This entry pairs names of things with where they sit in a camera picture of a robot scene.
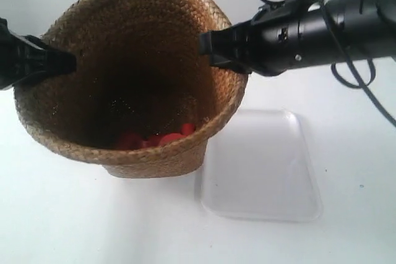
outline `transparent tray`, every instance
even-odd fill
[[[219,216],[303,222],[322,212],[300,124],[288,111],[239,110],[209,141],[201,191]]]

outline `clear plastic tray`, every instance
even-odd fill
[[[209,141],[201,194],[204,207],[219,216],[318,218],[322,204],[297,117],[239,110]]]

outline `white table surface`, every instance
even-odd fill
[[[396,115],[396,65],[372,89]],[[237,221],[207,213],[199,171],[111,177],[36,144],[0,92],[1,263],[396,263],[396,130],[328,67],[252,76],[242,108],[296,113],[324,213],[312,223]]]

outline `woven basket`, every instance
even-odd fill
[[[118,177],[178,176],[237,110],[247,76],[209,66],[198,35],[230,25],[212,0],[80,0],[43,36],[77,56],[77,72],[15,87],[27,132],[67,158]],[[197,130],[163,147],[112,150],[117,135]]]

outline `basket rim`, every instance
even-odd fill
[[[73,3],[70,8],[68,8],[65,13],[63,13],[60,18],[58,18],[48,31],[42,36],[42,38],[48,42],[55,39],[60,28],[67,26],[67,20],[71,18],[75,12],[76,8],[84,6],[87,2],[95,2],[100,0],[78,0]],[[212,14],[218,21],[218,29],[223,29],[231,25],[228,18],[220,10],[220,8],[213,2],[213,0],[197,0],[203,4],[205,9],[209,14]],[[231,72],[230,70],[220,70],[224,72]],[[83,155],[83,159],[78,159],[78,161],[84,161],[88,163],[105,164],[105,165],[124,165],[136,163],[136,162],[146,162],[146,161],[158,161],[159,157],[173,156],[179,153],[190,150],[191,148],[207,141],[211,136],[215,135],[219,130],[221,130],[225,124],[231,119],[232,115],[235,113],[239,105],[241,104],[246,84],[248,82],[248,76],[242,74],[235,74],[236,84],[232,89],[232,94],[230,100],[221,109],[221,111],[212,118],[209,122],[205,123],[200,129],[195,131],[188,137],[182,138],[175,142],[171,142],[167,145],[155,148],[143,148],[140,150],[110,150],[104,148],[88,147],[84,145],[79,145],[68,140],[64,140],[58,135],[54,134],[52,131],[45,130],[42,128],[40,123],[29,119],[28,113],[23,111],[18,105],[19,98],[23,95],[19,95],[18,87],[14,88],[14,96],[17,106],[17,111],[21,123],[25,126],[27,132],[39,143],[50,149],[55,153],[59,153],[68,158],[75,159],[71,151],[81,151],[80,155]],[[123,153],[123,161],[119,160],[120,152]],[[106,162],[100,158],[100,156],[106,156]]]

